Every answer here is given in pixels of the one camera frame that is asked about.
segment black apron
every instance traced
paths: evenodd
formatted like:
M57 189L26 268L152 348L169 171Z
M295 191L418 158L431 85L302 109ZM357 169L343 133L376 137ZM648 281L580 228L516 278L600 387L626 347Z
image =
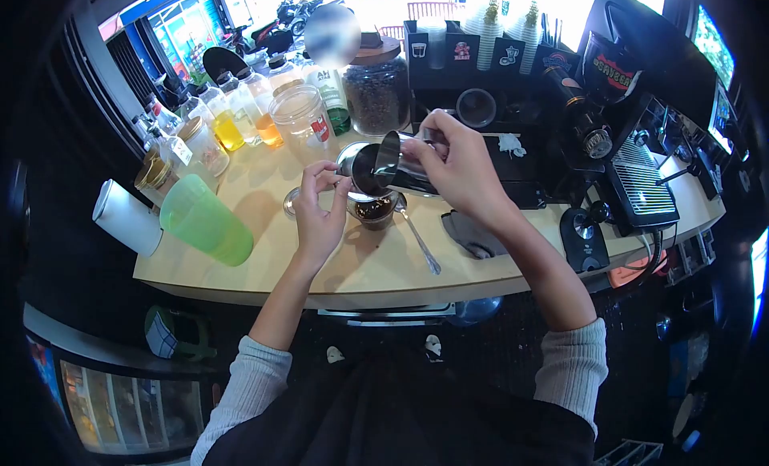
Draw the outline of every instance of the black apron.
M419 359L324 365L222 435L203 466L591 464L593 430L577 414L492 387L459 393Z

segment paper cup stack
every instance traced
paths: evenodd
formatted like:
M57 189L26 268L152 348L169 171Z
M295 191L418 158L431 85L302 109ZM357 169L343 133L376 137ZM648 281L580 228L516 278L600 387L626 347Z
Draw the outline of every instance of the paper cup stack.
M481 36L478 45L477 68L479 71L487 71L491 68L491 56L494 55L494 43L497 37L504 32L498 16L493 20L487 19L489 7L480 7L475 13L470 13L461 24L462 31L466 34Z
M417 20L417 32L428 35L429 67L443 68L446 59L446 20L440 17L420 18Z
M542 41L542 20L540 14L537 13L537 19L533 20L533 25L526 23L526 14L521 15L507 27L505 34L512 39L526 42L526 48L521 56L521 74L531 74L533 57L537 53L537 46Z

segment spoon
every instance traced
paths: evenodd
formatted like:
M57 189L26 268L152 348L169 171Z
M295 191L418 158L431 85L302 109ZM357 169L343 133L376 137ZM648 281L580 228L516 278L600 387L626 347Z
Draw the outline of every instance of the spoon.
M441 265L437 263L437 260L430 253L430 250L425 245L425 242L419 236L417 229L411 223L411 220L409 219L409 215L406 213L407 205L408 203L406 202L406 196L398 192L398 201L395 202L395 211L403 214L403 219L405 219L406 222L409 224L409 228L411 228L411 232L413 232L414 236L417 238L417 242L419 243L419 248L422 249L422 254L425 255L425 260L428 261L428 266L430 266L430 272L435 275L438 275L441 273Z

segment white knit sleeve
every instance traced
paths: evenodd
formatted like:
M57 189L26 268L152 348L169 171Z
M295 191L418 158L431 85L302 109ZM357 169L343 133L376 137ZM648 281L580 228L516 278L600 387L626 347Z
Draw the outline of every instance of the white knit sleeve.
M201 466L217 439L263 413L286 388L291 353L261 345L249 336L241 339L238 350L230 365L231 376L225 394L211 412L211 420L192 450L191 466Z
M544 361L534 378L533 398L557 404L581 416L593 428L598 387L606 379L606 324L600 317L574 331L548 332L542 340Z

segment gray towel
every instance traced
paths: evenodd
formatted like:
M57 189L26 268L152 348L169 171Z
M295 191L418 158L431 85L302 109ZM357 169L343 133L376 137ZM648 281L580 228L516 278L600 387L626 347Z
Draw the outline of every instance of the gray towel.
M441 215L443 228L454 241L478 259L507 254L502 243L468 216L457 211Z

